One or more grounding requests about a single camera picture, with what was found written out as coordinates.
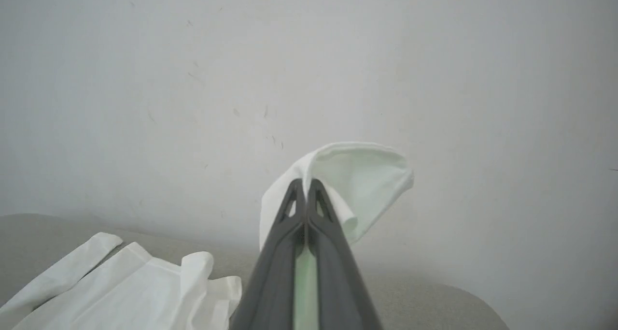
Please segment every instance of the folded white cloth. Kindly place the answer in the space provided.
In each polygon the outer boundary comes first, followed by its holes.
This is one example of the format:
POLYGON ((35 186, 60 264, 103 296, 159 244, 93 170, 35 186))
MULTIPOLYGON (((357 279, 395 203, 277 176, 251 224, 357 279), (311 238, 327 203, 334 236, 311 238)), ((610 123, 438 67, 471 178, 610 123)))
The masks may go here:
POLYGON ((177 266, 132 243, 88 273, 121 242, 98 233, 56 262, 0 308, 0 329, 228 328, 240 278, 209 281, 210 253, 192 253, 177 266))
MULTIPOLYGON (((265 192, 260 213, 260 249, 287 187, 297 178, 302 178, 305 198, 312 179, 322 182, 350 244, 362 237, 413 184, 413 172, 406 158, 393 149, 377 143, 325 145, 296 161, 265 192)), ((315 266, 315 258, 306 249, 296 260, 296 330, 317 328, 315 266)))

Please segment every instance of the gray cushion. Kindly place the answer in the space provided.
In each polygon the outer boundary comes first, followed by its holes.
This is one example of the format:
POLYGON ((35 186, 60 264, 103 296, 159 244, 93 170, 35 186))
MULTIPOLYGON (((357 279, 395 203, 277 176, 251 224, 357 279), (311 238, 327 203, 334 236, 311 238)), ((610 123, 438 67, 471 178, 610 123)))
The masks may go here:
MULTIPOLYGON (((246 283, 257 257, 217 244, 203 246, 97 225, 76 224, 46 215, 5 215, 0 217, 0 304, 5 304, 31 279, 100 231, 121 237, 124 240, 122 246, 138 242, 154 257, 175 264, 195 251, 209 251, 214 256, 212 278, 238 275, 246 283)), ((461 289, 424 284, 409 275, 383 271, 362 273, 385 330, 508 329, 485 302, 461 289)))

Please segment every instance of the white fabric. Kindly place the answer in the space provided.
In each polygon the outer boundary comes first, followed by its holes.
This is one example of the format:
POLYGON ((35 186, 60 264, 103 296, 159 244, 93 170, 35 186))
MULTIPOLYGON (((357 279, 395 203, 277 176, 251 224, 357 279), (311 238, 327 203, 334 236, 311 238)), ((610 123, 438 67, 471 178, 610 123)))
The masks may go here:
POLYGON ((260 249, 294 179, 302 178, 305 198, 311 180, 322 182, 349 243, 356 242, 388 207, 410 189, 413 172, 406 158, 377 143, 331 143, 296 161, 265 192, 260 213, 260 249))
POLYGON ((38 275, 0 308, 0 329, 12 329, 39 304, 66 292, 93 269, 120 237, 100 232, 38 275))
POLYGON ((38 276, 0 308, 2 320, 15 319, 15 314, 21 318, 15 326, 3 321, 2 329, 228 328, 229 317, 240 300, 240 278, 209 281, 213 264, 210 253, 192 253, 177 266, 153 258, 132 243, 79 279, 120 242, 118 237, 99 233, 38 276), (95 239, 100 235, 113 240, 100 244, 100 239, 95 239), (51 296, 55 297, 31 312, 51 296), (29 307, 27 312, 16 313, 11 304, 29 307))

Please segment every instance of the white wall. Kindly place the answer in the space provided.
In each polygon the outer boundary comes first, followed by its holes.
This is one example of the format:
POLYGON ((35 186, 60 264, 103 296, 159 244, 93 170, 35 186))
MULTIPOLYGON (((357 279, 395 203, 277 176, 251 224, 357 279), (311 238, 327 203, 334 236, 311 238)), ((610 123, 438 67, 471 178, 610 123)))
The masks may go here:
POLYGON ((377 141, 416 182, 359 259, 618 322, 616 0, 0 1, 0 213, 254 248, 277 174, 377 141))

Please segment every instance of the gray upholstery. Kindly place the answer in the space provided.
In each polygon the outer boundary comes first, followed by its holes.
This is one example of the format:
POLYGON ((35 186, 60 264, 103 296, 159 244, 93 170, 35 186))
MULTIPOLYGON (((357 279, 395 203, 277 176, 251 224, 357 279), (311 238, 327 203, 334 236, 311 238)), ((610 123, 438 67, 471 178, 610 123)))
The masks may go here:
MULTIPOLYGON (((254 255, 215 244, 201 246, 46 215, 6 215, 0 217, 0 304, 99 231, 118 235, 124 240, 122 246, 138 242, 154 257, 176 264, 187 254, 209 251, 214 255, 212 278, 239 275, 247 282, 256 260, 254 255)), ((363 272, 385 330, 508 329, 485 302, 461 289, 413 282, 404 275, 363 272)))

